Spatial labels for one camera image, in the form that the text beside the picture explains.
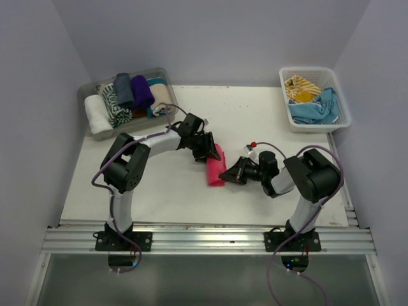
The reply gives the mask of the pink towel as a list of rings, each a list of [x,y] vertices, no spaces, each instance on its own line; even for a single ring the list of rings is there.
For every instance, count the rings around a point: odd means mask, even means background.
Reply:
[[[217,153],[219,154],[221,159],[207,159],[207,185],[210,187],[223,187],[225,185],[225,181],[219,178],[219,175],[227,170],[226,158],[224,155],[224,151],[218,143],[215,145],[215,148],[217,149]]]

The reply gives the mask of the light blue towel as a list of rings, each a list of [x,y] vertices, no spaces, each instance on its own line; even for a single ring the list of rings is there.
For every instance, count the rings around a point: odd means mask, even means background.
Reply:
[[[333,124],[339,118],[337,93],[333,87],[326,87],[311,102],[288,102],[289,112],[297,124]]]

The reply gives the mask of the grey plastic bin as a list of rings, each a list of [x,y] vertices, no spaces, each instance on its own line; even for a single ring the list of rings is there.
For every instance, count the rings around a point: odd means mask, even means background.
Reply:
[[[166,86],[166,90],[170,96],[170,104],[174,104],[174,105],[179,104],[177,101],[176,95],[174,93],[173,87],[171,86],[170,78],[167,74],[167,71],[164,68],[145,69],[145,70],[137,71],[134,73],[130,73],[129,75],[130,77],[134,77],[136,75],[143,75],[147,79],[147,81],[158,79],[158,78],[163,79],[164,85]],[[77,92],[78,102],[84,105],[85,99],[88,96],[98,94],[102,85],[113,83],[114,80],[115,80],[115,77],[111,77],[105,80],[100,80],[97,82],[88,83],[88,84],[81,86]],[[151,119],[148,117],[132,119],[131,121],[127,123],[123,123],[119,127],[115,127],[112,130],[101,131],[100,133],[95,133],[95,134],[91,132],[91,127],[89,125],[88,119],[86,119],[86,122],[87,122],[87,130],[85,132],[86,137],[91,137],[95,140],[105,140],[111,137],[115,137],[119,133],[122,133],[122,132],[132,133],[135,131],[140,131],[143,129],[153,128],[153,127],[162,125],[166,123],[166,118],[164,115],[162,115],[162,116],[154,117]]]

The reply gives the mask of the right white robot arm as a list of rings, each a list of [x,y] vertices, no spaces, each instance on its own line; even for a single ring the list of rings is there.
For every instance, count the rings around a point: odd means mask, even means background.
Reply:
[[[265,240],[276,246],[298,250],[315,239],[315,222],[324,201],[335,195],[343,184],[340,169],[318,150],[306,150],[302,156],[284,160],[279,169],[273,152],[263,151],[258,162],[240,157],[228,170],[219,174],[221,180],[245,185],[249,180],[260,182],[264,193],[277,198],[297,189],[299,202],[293,215],[286,221],[284,231],[271,229]]]

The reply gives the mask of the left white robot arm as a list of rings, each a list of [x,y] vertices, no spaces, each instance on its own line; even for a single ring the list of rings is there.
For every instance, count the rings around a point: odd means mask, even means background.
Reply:
[[[204,131],[205,121],[188,113],[183,121],[168,125],[163,131],[144,136],[119,134],[91,180],[94,187],[108,190],[108,220],[104,232],[118,250],[131,246],[133,227],[131,206],[133,190],[141,182],[148,160],[165,152],[189,149],[198,163],[222,161],[211,132]]]

